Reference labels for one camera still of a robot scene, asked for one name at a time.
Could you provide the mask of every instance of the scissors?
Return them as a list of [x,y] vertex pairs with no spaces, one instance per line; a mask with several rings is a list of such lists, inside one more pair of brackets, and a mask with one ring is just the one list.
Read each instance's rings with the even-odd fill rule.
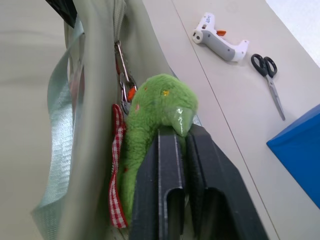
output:
[[277,92],[277,89],[275,87],[273,77],[276,75],[278,69],[275,62],[268,56],[262,57],[259,54],[253,54],[251,56],[251,63],[254,66],[254,68],[267,80],[268,87],[272,96],[272,99],[274,101],[274,104],[276,106],[276,109],[278,110],[282,120],[286,120],[284,110],[282,108],[280,98]]

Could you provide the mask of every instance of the plush toy eye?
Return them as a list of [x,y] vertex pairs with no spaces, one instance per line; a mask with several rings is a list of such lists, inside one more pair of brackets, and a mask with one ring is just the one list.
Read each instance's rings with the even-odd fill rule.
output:
[[163,91],[163,95],[166,97],[169,95],[169,91]]

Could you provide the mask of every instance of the blue box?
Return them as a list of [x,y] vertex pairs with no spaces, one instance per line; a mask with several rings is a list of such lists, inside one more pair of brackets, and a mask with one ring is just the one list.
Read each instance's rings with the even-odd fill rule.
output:
[[320,104],[266,144],[320,209]]

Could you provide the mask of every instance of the red gingham ribbon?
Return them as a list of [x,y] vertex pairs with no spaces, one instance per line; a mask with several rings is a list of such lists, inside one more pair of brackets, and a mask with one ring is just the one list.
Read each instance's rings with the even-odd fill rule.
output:
[[120,160],[120,149],[126,132],[126,123],[119,105],[112,105],[114,121],[114,140],[112,142],[112,172],[109,184],[109,212],[111,224],[116,228],[126,228],[126,221],[117,189],[117,173]]

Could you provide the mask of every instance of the green plush toy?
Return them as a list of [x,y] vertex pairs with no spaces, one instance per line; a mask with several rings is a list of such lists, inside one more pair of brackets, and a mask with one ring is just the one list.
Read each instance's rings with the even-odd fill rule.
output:
[[136,176],[161,126],[172,126],[185,137],[198,108],[196,95],[177,78],[160,74],[149,78],[135,93],[126,120],[126,134],[118,173],[119,196],[131,223]]

